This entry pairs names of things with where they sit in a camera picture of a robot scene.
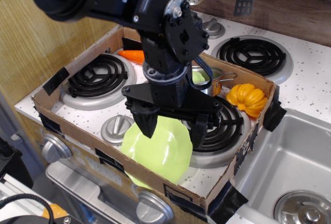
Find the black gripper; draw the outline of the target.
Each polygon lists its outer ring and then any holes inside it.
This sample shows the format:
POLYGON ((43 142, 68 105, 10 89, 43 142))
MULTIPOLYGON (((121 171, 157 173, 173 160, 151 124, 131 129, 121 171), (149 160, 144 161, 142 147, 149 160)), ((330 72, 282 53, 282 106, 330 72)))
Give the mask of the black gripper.
POLYGON ((187 67, 181 79, 164 84, 149 79, 147 83, 122 88, 127 109, 142 133, 151 138, 158 115, 193 122, 191 141, 201 148, 208 131, 208 122, 220 122, 222 103, 193 87, 192 67, 187 67))

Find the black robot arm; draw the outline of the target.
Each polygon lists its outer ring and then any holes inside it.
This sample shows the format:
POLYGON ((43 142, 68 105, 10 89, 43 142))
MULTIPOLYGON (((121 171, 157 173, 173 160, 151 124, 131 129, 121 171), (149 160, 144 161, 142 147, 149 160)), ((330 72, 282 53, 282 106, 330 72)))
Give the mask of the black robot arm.
POLYGON ((147 82, 126 86, 122 94, 139 129, 152 137, 162 115, 191 124, 194 148, 203 145, 207 131, 221 124, 222 104, 203 93, 207 84, 192 81, 196 62, 212 78, 201 53, 209 35, 186 0, 33 0, 49 18, 76 21, 83 17, 108 20, 135 29, 145 55, 147 82))

